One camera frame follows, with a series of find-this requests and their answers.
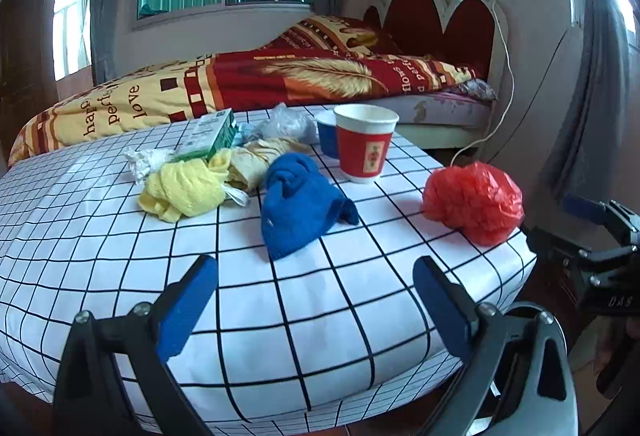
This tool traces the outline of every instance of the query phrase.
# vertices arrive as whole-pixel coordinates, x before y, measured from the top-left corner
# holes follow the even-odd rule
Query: white tablecloth with black grid
[[[226,202],[164,223],[138,208],[141,187],[122,151],[174,147],[192,127],[60,149],[0,180],[0,381],[51,402],[76,312],[126,314],[206,253],[219,261],[220,288],[168,363],[188,399],[215,434],[320,430],[411,402],[459,366],[412,286],[417,257],[434,257],[475,301],[500,308],[532,269],[519,231],[498,247],[476,247],[425,219],[421,189],[440,164],[397,134],[374,185],[348,182],[314,146],[321,172],[356,202],[362,224],[337,224],[284,259],[270,261],[262,242],[260,193],[246,208]],[[157,431],[128,359],[118,364],[141,425]]]

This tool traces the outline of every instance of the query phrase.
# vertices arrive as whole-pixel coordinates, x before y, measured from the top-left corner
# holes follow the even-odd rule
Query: brown wooden door
[[[0,1],[0,142],[4,159],[20,129],[56,103],[44,76],[44,0]]]

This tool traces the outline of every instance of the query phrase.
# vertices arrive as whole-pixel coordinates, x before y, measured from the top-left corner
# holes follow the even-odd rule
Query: white cable
[[[479,143],[483,143],[483,142],[486,142],[487,140],[491,139],[491,137],[493,137],[495,135],[496,131],[498,131],[500,126],[502,126],[502,123],[504,122],[504,118],[506,117],[509,109],[511,108],[511,103],[513,103],[513,94],[515,93],[515,89],[516,89],[516,79],[513,76],[513,70],[511,69],[511,56],[509,55],[509,48],[507,47],[507,41],[506,41],[506,39],[504,39],[504,34],[502,32],[502,27],[500,26],[500,20],[498,19],[498,15],[495,13],[495,4],[496,4],[496,0],[494,0],[494,2],[491,5],[491,13],[494,16],[495,23],[498,25],[498,32],[500,33],[500,40],[502,41],[502,46],[504,47],[504,53],[505,53],[506,59],[507,59],[507,69],[509,70],[509,75],[511,76],[511,94],[509,96],[509,102],[507,103],[507,107],[502,112],[502,116],[500,117],[500,121],[498,121],[498,123],[494,127],[494,130],[491,133],[489,133],[486,137],[484,137],[484,139],[474,140],[473,142],[471,142],[466,147],[463,147],[462,149],[460,149],[453,156],[453,158],[451,159],[451,163],[449,164],[449,167],[453,166],[454,162],[456,161],[456,158],[458,158],[458,155],[460,155],[461,153],[464,153],[466,150],[474,147],[475,145],[478,145]]]

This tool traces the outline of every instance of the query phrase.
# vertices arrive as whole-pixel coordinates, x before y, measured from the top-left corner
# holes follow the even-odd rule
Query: yellow cloth
[[[261,184],[271,163],[280,155],[291,151],[306,153],[309,147],[291,137],[255,140],[243,147],[236,147],[231,151],[229,176],[226,181],[238,189],[252,191]]]
[[[207,164],[203,159],[166,163],[149,175],[138,203],[146,212],[175,223],[184,214],[197,216],[225,200],[222,183],[231,160],[230,149],[220,149]]]

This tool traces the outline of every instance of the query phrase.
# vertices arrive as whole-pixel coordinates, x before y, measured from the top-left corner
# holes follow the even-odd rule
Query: blue cloth
[[[355,204],[318,172],[306,155],[279,156],[264,176],[262,237],[280,259],[324,235],[337,220],[359,223]]]

